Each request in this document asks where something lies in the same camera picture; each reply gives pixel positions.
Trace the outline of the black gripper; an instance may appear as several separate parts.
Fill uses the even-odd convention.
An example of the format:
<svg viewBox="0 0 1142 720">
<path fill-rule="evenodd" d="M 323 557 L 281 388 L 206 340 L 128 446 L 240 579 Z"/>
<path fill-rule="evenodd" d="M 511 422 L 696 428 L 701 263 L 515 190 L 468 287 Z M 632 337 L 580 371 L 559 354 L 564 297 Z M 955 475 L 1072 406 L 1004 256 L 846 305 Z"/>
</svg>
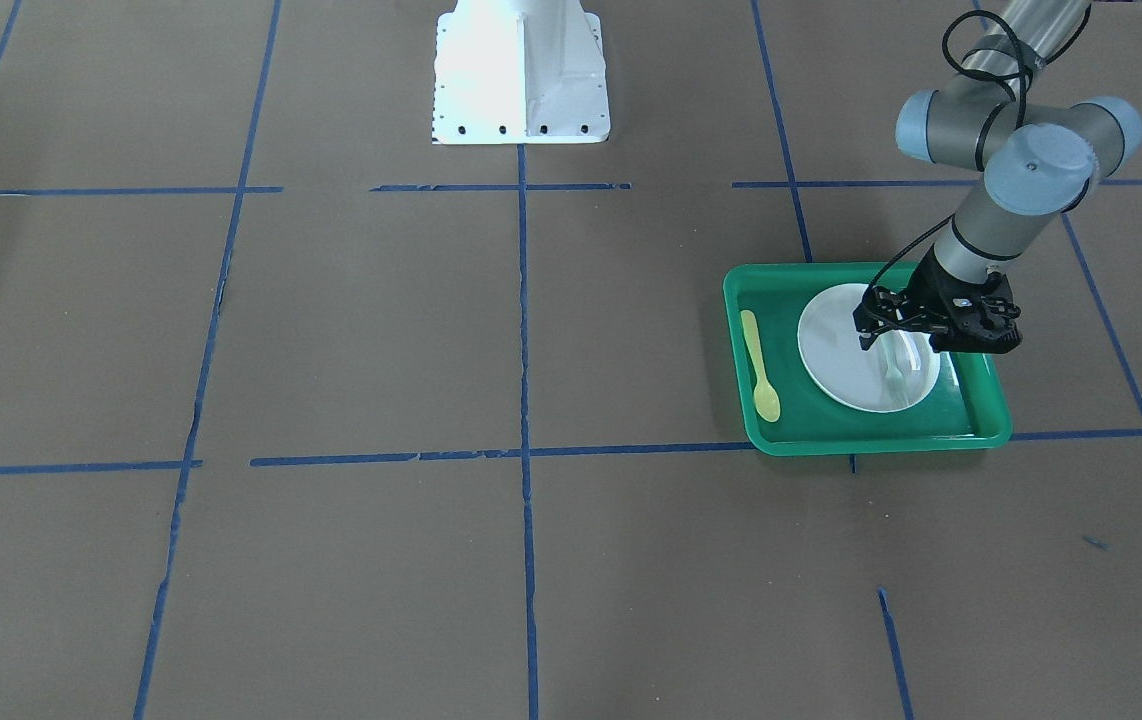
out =
<svg viewBox="0 0 1142 720">
<path fill-rule="evenodd" d="M 896 331 L 896 322 L 910 331 L 954 331 L 952 299 L 960 288 L 938 261 L 935 249 L 918 261 L 903 290 L 892 291 L 882 283 L 864 287 L 853 311 L 860 350 L 867 352 L 882 334 Z"/>
</svg>

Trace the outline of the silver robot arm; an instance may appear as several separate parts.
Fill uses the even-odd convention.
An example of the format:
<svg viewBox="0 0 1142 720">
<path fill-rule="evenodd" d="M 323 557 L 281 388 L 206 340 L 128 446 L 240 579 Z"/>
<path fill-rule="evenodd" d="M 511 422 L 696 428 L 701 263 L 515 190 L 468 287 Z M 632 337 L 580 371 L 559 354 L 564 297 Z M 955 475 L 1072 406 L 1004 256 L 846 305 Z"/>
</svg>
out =
<svg viewBox="0 0 1142 720">
<path fill-rule="evenodd" d="M 936 354 L 1007 354 L 1022 342 L 1010 266 L 1051 221 L 1091 197 L 1142 145 L 1142 118 L 1121 97 L 1068 109 L 1028 99 L 1034 82 L 1087 27 L 1088 1 L 1013 1 L 962 56 L 942 35 L 952 78 L 904 101 L 906 157 L 978 170 L 950 218 L 920 237 L 927 250 L 903 290 L 874 277 L 853 314 L 860 346 L 892 331 L 923 334 Z"/>
</svg>

